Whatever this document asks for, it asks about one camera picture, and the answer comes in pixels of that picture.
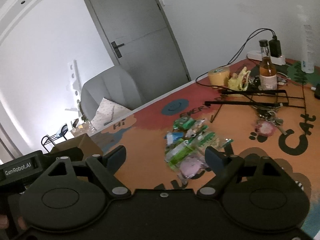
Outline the yellow toy figure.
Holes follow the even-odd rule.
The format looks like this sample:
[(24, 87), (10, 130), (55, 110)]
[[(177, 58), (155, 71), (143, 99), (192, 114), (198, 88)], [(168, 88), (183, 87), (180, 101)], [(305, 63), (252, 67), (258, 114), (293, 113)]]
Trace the yellow toy figure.
[(251, 71), (244, 67), (239, 74), (233, 73), (228, 80), (228, 88), (236, 91), (246, 91), (249, 86), (249, 75)]

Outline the white perforated board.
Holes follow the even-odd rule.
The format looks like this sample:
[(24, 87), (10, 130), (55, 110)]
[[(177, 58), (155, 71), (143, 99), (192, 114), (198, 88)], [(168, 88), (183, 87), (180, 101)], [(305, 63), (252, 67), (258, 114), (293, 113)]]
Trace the white perforated board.
[(69, 77), (68, 91), (70, 92), (71, 98), (72, 98), (72, 106), (69, 110), (73, 112), (77, 112), (80, 115), (81, 114), (80, 100), (81, 100), (82, 85), (80, 81), (77, 61), (72, 60), (67, 64), (67, 67), (68, 67), (68, 77)]

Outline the white dotted cushion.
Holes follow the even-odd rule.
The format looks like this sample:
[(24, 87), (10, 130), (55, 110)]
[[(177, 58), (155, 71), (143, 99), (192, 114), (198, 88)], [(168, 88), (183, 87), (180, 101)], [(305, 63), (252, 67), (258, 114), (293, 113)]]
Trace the white dotted cushion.
[(91, 124), (96, 130), (99, 130), (102, 129), (106, 124), (109, 124), (130, 112), (130, 109), (103, 98), (95, 113), (95, 116), (91, 120)]

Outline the yellow tape roll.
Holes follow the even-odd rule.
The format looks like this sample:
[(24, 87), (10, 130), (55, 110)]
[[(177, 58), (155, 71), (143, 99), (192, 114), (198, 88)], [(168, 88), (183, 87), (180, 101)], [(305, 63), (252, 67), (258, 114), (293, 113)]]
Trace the yellow tape roll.
[(227, 86), (229, 76), (229, 66), (216, 68), (208, 72), (208, 77), (212, 86)]

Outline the clear plastic water bottle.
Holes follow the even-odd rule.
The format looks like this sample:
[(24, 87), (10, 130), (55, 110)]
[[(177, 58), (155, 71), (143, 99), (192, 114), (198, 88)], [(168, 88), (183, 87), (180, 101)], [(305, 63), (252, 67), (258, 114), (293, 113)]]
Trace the clear plastic water bottle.
[(302, 5), (297, 5), (298, 18), (301, 23), (302, 39), (302, 59), (301, 70), (306, 74), (312, 74), (315, 71), (315, 52), (314, 52), (314, 33), (310, 25), (309, 17)]

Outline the black power adapter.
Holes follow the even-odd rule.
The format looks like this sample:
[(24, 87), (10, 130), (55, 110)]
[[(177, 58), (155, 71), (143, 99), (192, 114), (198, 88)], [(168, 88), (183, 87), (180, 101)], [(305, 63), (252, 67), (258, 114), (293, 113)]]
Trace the black power adapter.
[(272, 39), (269, 40), (270, 54), (272, 57), (279, 58), (282, 55), (281, 44), (276, 35), (272, 36)]

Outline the light green snack packet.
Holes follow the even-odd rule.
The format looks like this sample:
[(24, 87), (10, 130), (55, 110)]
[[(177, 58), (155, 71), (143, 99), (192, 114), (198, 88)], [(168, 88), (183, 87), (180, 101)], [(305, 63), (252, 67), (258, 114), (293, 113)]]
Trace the light green snack packet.
[(195, 137), (178, 139), (166, 146), (164, 160), (172, 170), (177, 170), (180, 162), (190, 155), (204, 155), (206, 147), (219, 147), (221, 140), (214, 132), (201, 132)]

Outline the blue white snack packet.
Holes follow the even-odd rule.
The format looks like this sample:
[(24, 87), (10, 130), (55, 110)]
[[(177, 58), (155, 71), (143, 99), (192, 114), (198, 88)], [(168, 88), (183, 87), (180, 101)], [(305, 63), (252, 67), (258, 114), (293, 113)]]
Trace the blue white snack packet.
[(181, 139), (184, 137), (184, 133), (183, 132), (168, 132), (164, 139), (167, 142), (167, 146), (170, 146), (172, 144), (174, 144), (176, 141), (178, 141), (178, 139)]

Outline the black metal rack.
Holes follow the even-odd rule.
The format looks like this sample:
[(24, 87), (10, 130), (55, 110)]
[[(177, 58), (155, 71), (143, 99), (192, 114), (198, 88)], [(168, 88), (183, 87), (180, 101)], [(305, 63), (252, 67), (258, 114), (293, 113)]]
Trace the black metal rack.
[(65, 140), (67, 140), (66, 138), (66, 134), (68, 132), (68, 126), (67, 124), (64, 124), (60, 130), (58, 130), (54, 135), (45, 135), (42, 139), (41, 139), (41, 145), (42, 147), (46, 150), (47, 153), (49, 153), (49, 150), (47, 148), (47, 145), (56, 145), (56, 141), (63, 138)]

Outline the brown glass bottle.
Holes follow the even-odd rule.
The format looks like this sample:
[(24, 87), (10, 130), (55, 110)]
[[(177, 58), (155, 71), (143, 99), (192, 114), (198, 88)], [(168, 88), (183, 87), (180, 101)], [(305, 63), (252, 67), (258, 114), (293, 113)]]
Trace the brown glass bottle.
[(259, 66), (260, 85), (262, 90), (276, 90), (278, 86), (277, 70), (271, 61), (267, 40), (259, 40), (262, 61)]

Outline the colourful printed table mat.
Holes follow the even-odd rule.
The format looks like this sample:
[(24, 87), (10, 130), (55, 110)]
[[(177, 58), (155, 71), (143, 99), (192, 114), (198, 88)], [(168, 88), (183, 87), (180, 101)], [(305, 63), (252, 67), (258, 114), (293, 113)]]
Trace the colourful printed table mat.
[(289, 77), (284, 89), (290, 106), (278, 111), (283, 130), (270, 137), (255, 132), (257, 114), (251, 106), (206, 107), (205, 101), (220, 95), (203, 79), (111, 124), (92, 139), (104, 153), (119, 145), (126, 147), (127, 159), (117, 178), (130, 189), (182, 189), (176, 173), (164, 161), (165, 135), (182, 116), (206, 119), (211, 131), (233, 140), (235, 154), (268, 155), (297, 181), (311, 202), (303, 230), (319, 239), (319, 100), (311, 90), (319, 84), (319, 71), (305, 74), (298, 62), (288, 60), (282, 72)]

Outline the key bunch with pink charm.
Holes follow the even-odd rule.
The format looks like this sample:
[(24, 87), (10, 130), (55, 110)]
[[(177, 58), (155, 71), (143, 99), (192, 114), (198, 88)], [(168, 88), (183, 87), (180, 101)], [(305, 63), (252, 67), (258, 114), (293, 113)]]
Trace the key bunch with pink charm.
[(255, 132), (258, 135), (270, 137), (276, 129), (278, 129), (283, 135), (287, 135), (287, 132), (282, 128), (284, 123), (282, 118), (277, 117), (277, 113), (274, 109), (257, 108), (257, 121), (254, 124)]

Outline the pink snack packet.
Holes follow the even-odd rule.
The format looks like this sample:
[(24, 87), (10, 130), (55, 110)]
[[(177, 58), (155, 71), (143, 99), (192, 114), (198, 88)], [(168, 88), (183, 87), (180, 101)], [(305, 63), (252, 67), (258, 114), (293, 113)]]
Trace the pink snack packet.
[(178, 169), (183, 178), (190, 179), (207, 167), (208, 165), (205, 163), (202, 157), (190, 155), (180, 162)]

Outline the brown cardboard box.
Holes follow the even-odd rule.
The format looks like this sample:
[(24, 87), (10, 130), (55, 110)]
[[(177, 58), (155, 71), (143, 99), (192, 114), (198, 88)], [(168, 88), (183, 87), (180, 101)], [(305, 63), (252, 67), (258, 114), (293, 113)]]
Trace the brown cardboard box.
[(91, 157), (95, 154), (103, 155), (103, 151), (100, 149), (100, 147), (86, 133), (56, 144), (52, 148), (50, 153), (56, 154), (61, 151), (66, 151), (75, 147), (82, 150), (82, 153), (84, 155), (82, 160), (85, 160), (86, 158)]

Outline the grey door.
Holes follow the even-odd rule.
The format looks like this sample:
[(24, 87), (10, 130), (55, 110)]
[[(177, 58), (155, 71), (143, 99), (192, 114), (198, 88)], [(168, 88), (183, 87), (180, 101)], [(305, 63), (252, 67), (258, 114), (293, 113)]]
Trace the grey door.
[[(122, 66), (151, 101), (190, 81), (158, 0), (84, 0), (114, 65)], [(117, 58), (111, 42), (124, 43)]]

